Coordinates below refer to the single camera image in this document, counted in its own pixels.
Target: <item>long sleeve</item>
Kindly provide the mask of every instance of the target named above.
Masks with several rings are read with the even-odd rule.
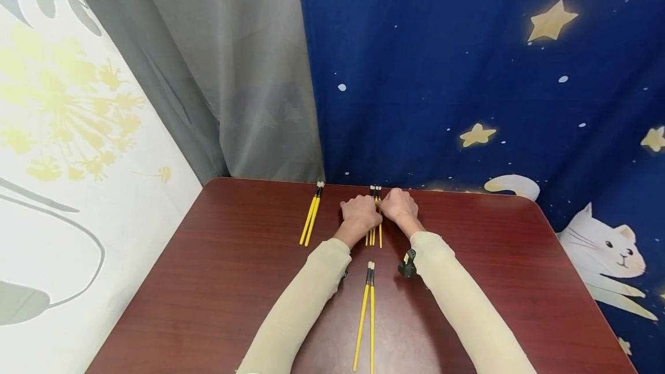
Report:
[[[535,374],[506,322],[437,234],[411,235],[416,271],[457,332],[478,374]]]
[[[289,374],[302,342],[337,292],[350,262],[349,247],[336,238],[312,251],[259,327],[237,374]]]

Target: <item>person's left hand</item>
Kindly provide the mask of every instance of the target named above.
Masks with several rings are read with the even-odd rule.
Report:
[[[375,228],[383,220],[376,212],[375,199],[369,195],[358,195],[347,202],[340,203],[344,222],[334,238],[342,240],[349,248],[353,248],[367,231]]]

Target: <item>wooden table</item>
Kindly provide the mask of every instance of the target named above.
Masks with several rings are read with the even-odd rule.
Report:
[[[233,373],[307,255],[337,229],[340,202],[368,193],[327,185],[304,248],[298,239],[314,187],[234,178],[206,185],[88,373]],[[539,374],[635,373],[536,204],[411,194],[425,227],[456,251]],[[376,374],[475,373],[423,281],[398,274],[408,247],[389,223],[383,249],[354,248],[349,276],[303,344],[294,374],[351,373],[369,260],[376,262]],[[363,341],[358,373],[369,371],[368,349]]]

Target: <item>blue curtain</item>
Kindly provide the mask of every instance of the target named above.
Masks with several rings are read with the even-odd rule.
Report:
[[[665,372],[665,0],[301,0],[328,182],[537,199]]]

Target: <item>hand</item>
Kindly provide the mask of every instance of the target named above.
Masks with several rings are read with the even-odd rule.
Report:
[[[342,240],[349,248],[353,248],[367,231],[375,228],[383,220],[376,212],[375,199],[369,195],[358,195],[348,202],[342,201],[344,222],[335,233],[334,238]]]
[[[394,221],[408,238],[425,228],[417,219],[417,204],[411,194],[399,188],[393,188],[386,198],[378,204],[383,215]]]
[[[391,189],[386,198],[378,204],[378,207],[381,208],[383,215],[394,222],[397,222],[399,216],[417,218],[416,202],[411,198],[410,193],[399,188]]]

